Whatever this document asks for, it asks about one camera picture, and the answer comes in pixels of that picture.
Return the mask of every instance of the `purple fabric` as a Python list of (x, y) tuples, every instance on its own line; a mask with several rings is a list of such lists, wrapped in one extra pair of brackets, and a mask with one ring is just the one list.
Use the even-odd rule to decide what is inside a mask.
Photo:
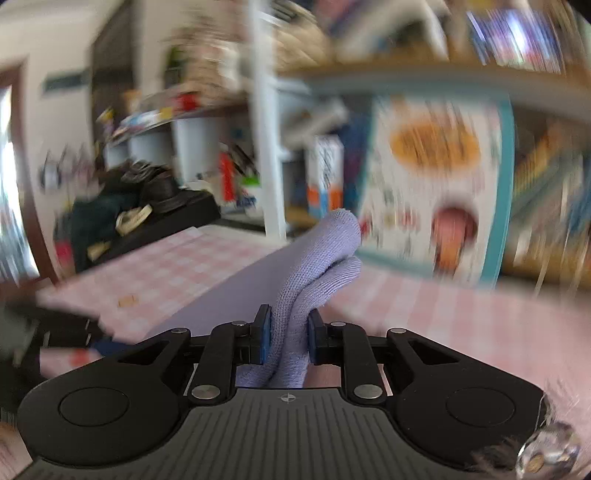
[(208, 335), (221, 323), (253, 321), (259, 306), (268, 303), (273, 318), (267, 363), (239, 367), (236, 384), (299, 388), (309, 362), (307, 316), (359, 275), (361, 262), (353, 254), (360, 242), (355, 216), (335, 210), (310, 232), (209, 290), (148, 336), (174, 327)]

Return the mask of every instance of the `pink checkered tablecloth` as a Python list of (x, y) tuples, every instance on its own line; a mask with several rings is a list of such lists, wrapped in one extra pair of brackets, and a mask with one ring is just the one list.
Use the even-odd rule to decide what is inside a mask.
[[(38, 299), (48, 306), (100, 316), (101, 325), (115, 339), (138, 342), (205, 291), (278, 248), (252, 234), (237, 241), (224, 233), (225, 229), (211, 226), (188, 228), (58, 287), (43, 289)], [(130, 296), (137, 303), (119, 306)], [(94, 351), (46, 349), (41, 351), (41, 372), (53, 377), (97, 358)]]
[[(47, 304), (100, 315), (117, 339), (136, 342), (206, 290), (278, 248), (252, 234), (238, 235), (220, 227), (191, 228), (43, 290), (40, 297)], [(130, 295), (138, 303), (119, 307), (119, 299)], [(360, 278), (333, 296), (322, 315), (325, 321), (357, 323), (370, 335), (406, 327), (541, 387), (558, 377), (591, 385), (588, 310), (520, 291), (467, 289), (364, 265)], [(97, 357), (50, 349), (42, 352), (41, 366), (45, 374), (57, 375)], [(313, 383), (319, 381), (338, 382), (338, 375)]]

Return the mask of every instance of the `door frame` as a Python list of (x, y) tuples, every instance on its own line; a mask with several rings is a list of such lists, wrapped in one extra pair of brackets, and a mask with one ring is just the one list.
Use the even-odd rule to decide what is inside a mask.
[[(39, 278), (27, 279), (19, 282), (19, 286), (27, 286), (37, 283), (40, 279), (49, 278), (52, 283), (57, 283), (58, 278), (53, 268), (53, 263), (47, 251), (47, 245), (41, 231), (35, 200), (33, 198), (33, 187), (29, 171), (28, 158), (25, 150), (24, 136), (22, 133), (22, 105), (23, 105), (23, 82), (25, 62), (9, 66), (0, 66), (0, 89), (11, 87), (11, 117), (10, 136), (14, 148), (14, 160), (17, 171), (17, 183), (19, 193), (19, 204), (21, 207), (22, 223), (25, 234), (33, 253), (33, 258), (39, 270)], [(11, 291), (15, 285), (10, 282), (0, 283), (0, 297), (2, 291)]]

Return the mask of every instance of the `poster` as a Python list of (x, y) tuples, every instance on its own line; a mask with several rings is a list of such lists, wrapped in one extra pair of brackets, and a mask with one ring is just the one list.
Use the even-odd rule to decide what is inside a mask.
[(384, 96), (373, 115), (361, 251), (465, 284), (496, 280), (512, 188), (510, 106)]

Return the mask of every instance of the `dark clothing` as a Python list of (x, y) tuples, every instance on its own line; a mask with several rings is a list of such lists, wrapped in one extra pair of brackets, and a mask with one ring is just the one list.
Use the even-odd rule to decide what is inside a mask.
[(121, 212), (138, 206), (136, 193), (100, 194), (97, 198), (84, 202), (76, 200), (70, 217), (72, 223), (72, 251), (76, 273), (92, 266), (87, 249), (98, 242), (108, 242), (119, 238), (115, 222)]

